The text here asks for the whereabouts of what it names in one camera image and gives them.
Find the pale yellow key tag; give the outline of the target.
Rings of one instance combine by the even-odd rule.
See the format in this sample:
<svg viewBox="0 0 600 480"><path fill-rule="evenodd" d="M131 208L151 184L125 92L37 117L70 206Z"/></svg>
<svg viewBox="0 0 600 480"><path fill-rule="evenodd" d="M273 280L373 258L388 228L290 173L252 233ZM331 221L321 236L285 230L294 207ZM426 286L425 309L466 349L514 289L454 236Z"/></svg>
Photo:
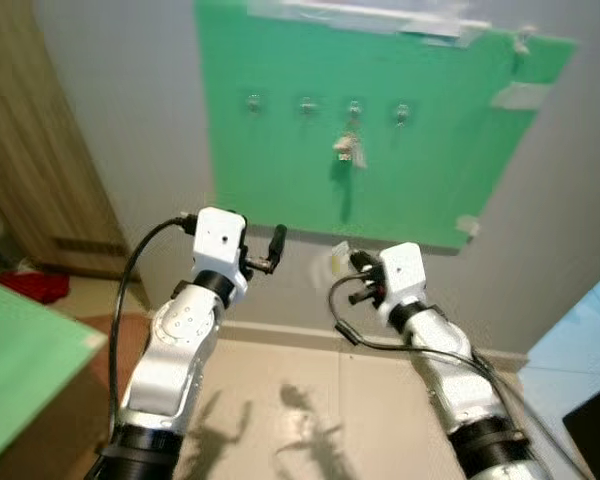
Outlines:
<svg viewBox="0 0 600 480"><path fill-rule="evenodd" d="M350 244L347 241L342 241L335 244L328 252L327 270L333 282L352 273L350 265Z"/></svg>

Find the beige baseboard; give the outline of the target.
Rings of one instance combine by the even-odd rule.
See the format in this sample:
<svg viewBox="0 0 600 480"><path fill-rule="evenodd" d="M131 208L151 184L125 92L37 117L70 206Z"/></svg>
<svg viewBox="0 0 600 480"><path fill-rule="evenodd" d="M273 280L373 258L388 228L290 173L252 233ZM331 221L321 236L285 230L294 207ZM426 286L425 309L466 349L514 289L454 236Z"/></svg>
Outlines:
<svg viewBox="0 0 600 480"><path fill-rule="evenodd" d="M361 355L381 358L405 358L406 353L378 351L365 346L351 346L349 342L335 330L300 328L300 326L281 326L265 323L241 323L226 321L219 328L222 340L242 340L305 349L322 349L322 351L342 353L342 355ZM479 349L480 356L486 358L489 365L501 372L519 372L528 365L528 355L519 355L497 351L497 349Z"/></svg>

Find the small clear tape on corner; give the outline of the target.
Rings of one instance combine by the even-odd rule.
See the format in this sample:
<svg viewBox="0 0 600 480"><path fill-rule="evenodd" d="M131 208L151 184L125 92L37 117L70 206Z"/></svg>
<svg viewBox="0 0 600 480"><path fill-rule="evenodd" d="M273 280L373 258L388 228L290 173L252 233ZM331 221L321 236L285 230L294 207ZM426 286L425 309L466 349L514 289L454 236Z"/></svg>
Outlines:
<svg viewBox="0 0 600 480"><path fill-rule="evenodd" d="M473 215L461 215L456 218L455 229L465 234L466 238L477 238L480 234L480 220Z"/></svg>

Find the light blue cabinet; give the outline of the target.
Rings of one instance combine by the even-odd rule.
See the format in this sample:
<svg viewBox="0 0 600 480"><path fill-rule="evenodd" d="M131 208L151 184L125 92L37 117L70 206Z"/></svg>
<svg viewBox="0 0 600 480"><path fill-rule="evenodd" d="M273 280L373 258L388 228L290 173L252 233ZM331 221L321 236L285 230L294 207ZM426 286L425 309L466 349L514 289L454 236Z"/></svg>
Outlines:
<svg viewBox="0 0 600 480"><path fill-rule="evenodd" d="M562 421L600 393L600 282L534 344L518 379L525 401L553 439L587 466Z"/></svg>

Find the red cloth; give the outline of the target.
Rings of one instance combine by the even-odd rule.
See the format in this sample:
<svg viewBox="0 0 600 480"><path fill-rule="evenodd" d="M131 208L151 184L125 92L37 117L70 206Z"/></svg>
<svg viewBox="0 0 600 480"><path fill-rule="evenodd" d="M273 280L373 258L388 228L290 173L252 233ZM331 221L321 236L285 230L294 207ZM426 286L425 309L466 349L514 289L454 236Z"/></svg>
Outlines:
<svg viewBox="0 0 600 480"><path fill-rule="evenodd" d="M4 271L0 285L41 305L53 305L70 294L70 275L44 271Z"/></svg>

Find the wooden door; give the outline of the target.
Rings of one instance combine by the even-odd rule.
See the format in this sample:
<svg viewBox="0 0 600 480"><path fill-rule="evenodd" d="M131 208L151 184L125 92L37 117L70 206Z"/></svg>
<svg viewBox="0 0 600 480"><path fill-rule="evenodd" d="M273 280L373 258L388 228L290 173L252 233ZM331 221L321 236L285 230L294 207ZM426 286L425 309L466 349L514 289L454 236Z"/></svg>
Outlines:
<svg viewBox="0 0 600 480"><path fill-rule="evenodd" d="M120 279L130 248L35 17L0 0L0 215L39 268Z"/></svg>

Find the clear tape on board edge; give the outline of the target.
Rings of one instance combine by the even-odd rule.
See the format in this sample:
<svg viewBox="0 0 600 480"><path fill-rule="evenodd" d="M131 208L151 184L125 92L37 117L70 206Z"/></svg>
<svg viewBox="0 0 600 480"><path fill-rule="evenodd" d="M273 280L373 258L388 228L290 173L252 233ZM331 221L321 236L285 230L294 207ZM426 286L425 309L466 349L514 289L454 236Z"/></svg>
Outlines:
<svg viewBox="0 0 600 480"><path fill-rule="evenodd" d="M511 111L536 111L550 96L553 84L511 82L489 101L492 108Z"/></svg>

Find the brown rug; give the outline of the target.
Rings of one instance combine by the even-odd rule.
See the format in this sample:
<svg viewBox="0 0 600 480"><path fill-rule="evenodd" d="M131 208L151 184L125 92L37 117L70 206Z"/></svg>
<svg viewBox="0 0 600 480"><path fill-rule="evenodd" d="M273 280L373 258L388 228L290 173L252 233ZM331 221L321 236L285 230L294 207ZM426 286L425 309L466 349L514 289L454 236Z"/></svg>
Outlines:
<svg viewBox="0 0 600 480"><path fill-rule="evenodd" d="M79 323L107 333L107 315ZM107 342L0 453L0 480L82 480L107 428Z"/></svg>

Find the long white strip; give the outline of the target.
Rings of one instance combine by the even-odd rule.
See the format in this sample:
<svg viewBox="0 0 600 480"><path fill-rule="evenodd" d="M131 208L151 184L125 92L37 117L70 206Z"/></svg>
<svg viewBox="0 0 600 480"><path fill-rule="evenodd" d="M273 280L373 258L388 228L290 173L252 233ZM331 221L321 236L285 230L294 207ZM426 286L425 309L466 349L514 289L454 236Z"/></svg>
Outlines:
<svg viewBox="0 0 600 480"><path fill-rule="evenodd" d="M280 0L277 6L268 6L264 10L258 10L258 13L264 17L304 20L333 29L350 29L374 35L402 35L399 27L408 19L408 15L425 12L402 12L377 6L355 6L322 0ZM457 14L441 15L459 17Z"/></svg>

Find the wide clear tape patch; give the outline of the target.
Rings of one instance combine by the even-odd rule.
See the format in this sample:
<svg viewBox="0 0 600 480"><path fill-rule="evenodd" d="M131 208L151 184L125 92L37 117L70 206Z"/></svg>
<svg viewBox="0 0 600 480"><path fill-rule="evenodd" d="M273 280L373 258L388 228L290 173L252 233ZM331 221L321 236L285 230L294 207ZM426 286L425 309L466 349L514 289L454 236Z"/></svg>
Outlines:
<svg viewBox="0 0 600 480"><path fill-rule="evenodd" d="M470 20L432 13L410 13L399 27L399 33L418 37L424 45L468 49L487 29L486 20Z"/></svg>

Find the green mat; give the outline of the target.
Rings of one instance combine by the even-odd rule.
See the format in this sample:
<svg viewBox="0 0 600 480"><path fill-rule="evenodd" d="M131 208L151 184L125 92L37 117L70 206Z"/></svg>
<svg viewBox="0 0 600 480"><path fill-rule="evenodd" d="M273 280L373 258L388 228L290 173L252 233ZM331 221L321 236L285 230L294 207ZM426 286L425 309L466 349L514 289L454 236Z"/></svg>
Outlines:
<svg viewBox="0 0 600 480"><path fill-rule="evenodd" d="M0 285L0 453L105 343L105 335Z"/></svg>

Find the crumpled clear tape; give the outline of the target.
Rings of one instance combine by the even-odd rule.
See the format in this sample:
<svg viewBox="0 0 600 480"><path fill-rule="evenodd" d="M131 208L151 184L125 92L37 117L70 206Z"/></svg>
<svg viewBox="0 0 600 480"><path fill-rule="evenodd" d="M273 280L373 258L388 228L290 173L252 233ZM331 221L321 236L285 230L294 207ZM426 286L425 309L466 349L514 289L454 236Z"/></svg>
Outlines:
<svg viewBox="0 0 600 480"><path fill-rule="evenodd" d="M512 51L520 58L530 54L530 38L536 33L534 27L523 27L512 33Z"/></svg>

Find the green wall board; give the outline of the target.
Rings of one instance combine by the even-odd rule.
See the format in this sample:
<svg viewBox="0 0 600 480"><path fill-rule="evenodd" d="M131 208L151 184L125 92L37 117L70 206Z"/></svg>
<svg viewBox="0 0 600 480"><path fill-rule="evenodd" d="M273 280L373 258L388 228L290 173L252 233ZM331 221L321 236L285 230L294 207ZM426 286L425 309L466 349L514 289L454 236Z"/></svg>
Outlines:
<svg viewBox="0 0 600 480"><path fill-rule="evenodd" d="M478 218L536 111L489 105L511 82L555 84L576 51L569 38L488 29L469 47L424 45L260 15L249 0L195 0L214 201L255 224L460 250L456 218ZM244 101L263 96L249 115ZM296 101L318 113L301 119ZM345 109L364 116L347 128ZM393 108L415 108L405 128ZM338 160L345 131L363 138L367 169Z"/></svg>

